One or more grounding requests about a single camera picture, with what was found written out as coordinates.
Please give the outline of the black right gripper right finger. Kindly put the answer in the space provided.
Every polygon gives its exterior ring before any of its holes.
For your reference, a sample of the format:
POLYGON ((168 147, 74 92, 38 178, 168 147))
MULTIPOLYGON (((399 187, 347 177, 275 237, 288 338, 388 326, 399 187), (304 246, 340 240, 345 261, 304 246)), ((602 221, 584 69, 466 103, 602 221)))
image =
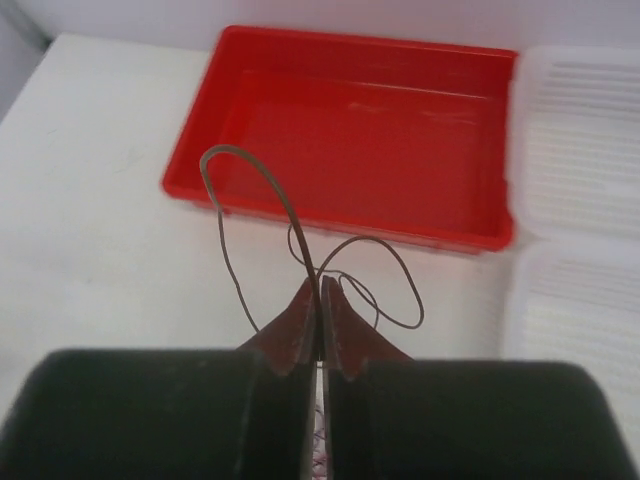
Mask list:
POLYGON ((594 378, 566 362, 414 360, 331 278, 324 311, 332 479, 624 479, 628 450, 594 378))

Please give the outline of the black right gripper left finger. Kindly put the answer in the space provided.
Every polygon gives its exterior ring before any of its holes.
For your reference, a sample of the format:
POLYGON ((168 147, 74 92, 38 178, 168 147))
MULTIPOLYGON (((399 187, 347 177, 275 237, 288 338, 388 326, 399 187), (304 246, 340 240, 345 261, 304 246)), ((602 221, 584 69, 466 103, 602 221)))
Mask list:
POLYGON ((12 479, 306 479, 312 289, 235 349, 60 349, 8 412, 12 479))

